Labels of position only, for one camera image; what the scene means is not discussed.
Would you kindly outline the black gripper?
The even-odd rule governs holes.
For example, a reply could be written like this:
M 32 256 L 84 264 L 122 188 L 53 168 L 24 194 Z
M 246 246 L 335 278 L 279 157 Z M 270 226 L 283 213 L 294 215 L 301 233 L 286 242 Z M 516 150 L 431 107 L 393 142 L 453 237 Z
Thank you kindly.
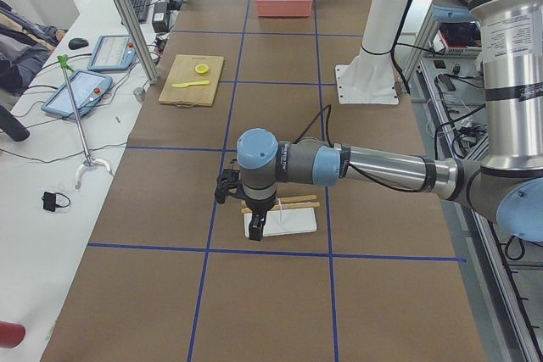
M 249 239 L 260 242 L 263 238 L 264 225 L 266 224 L 267 212 L 275 205 L 276 198 L 269 197 L 264 199 L 254 199 L 246 197 L 244 199 L 247 207 L 251 211 L 251 220 L 248 225 Z

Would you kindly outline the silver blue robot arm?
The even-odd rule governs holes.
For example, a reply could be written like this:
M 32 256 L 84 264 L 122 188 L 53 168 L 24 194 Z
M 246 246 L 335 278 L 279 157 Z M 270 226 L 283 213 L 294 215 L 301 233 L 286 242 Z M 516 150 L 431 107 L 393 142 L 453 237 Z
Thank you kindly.
M 489 150 L 481 162 L 428 159 L 306 139 L 279 142 L 264 129 L 237 142 L 237 195 L 248 237 L 263 237 L 280 182 L 330 187 L 358 178 L 401 192 L 432 192 L 526 241 L 542 238 L 542 0 L 436 0 L 480 24 Z

